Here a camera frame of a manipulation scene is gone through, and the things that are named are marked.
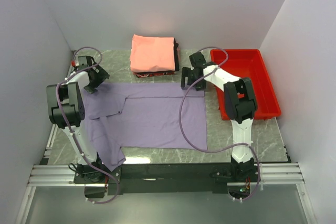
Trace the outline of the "lavender t-shirt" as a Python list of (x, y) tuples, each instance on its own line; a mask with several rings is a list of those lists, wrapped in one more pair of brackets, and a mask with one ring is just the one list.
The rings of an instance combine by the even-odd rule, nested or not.
[(207, 149), (205, 92), (178, 83), (103, 83), (83, 99), (88, 138), (114, 170), (123, 147)]

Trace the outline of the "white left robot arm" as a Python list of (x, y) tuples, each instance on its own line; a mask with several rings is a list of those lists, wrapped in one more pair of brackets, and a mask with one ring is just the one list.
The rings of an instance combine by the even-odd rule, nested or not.
[(90, 143), (84, 120), (88, 118), (83, 102), (84, 96), (94, 94), (98, 86), (110, 75), (99, 66), (92, 56), (80, 56), (73, 64), (72, 78), (60, 87), (46, 87), (48, 115), (52, 124), (58, 126), (69, 138), (80, 165), (97, 161), (98, 153)]

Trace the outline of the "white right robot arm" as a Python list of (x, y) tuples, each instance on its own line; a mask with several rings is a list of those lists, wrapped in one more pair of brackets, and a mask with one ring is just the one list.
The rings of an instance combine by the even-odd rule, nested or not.
[(245, 164), (254, 158), (251, 150), (251, 127), (257, 99), (250, 78), (241, 78), (230, 74), (214, 62), (207, 62), (204, 55), (198, 51), (189, 56), (191, 67), (182, 68), (181, 87), (188, 85), (187, 91), (195, 88), (203, 90), (209, 82), (221, 89), (224, 94), (224, 109), (230, 119), (233, 130), (232, 160), (236, 165), (230, 169), (230, 175), (235, 181), (241, 182), (248, 175)]

